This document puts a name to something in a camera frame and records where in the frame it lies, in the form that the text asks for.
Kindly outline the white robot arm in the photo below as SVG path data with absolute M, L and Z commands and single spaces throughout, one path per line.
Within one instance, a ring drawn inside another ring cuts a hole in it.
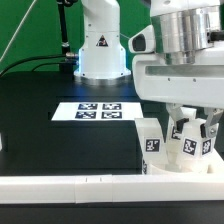
M 116 0 L 81 0 L 84 44 L 74 76 L 92 85 L 110 85 L 129 75 L 143 100 L 164 102 L 181 131 L 183 105 L 207 115 L 201 135 L 213 138 L 224 114 L 224 0 L 141 0 L 150 24 L 129 39 L 135 54 L 126 68 L 120 44 L 120 8 Z

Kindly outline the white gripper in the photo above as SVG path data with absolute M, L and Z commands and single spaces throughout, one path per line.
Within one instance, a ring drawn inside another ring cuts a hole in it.
M 224 41 L 196 53 L 195 63 L 166 65 L 154 53 L 154 28 L 148 25 L 129 39 L 134 86 L 142 100 L 164 102 L 169 121 L 181 133 L 189 121 L 182 105 L 204 109 L 206 122 L 200 126 L 202 138 L 214 138 L 224 109 Z

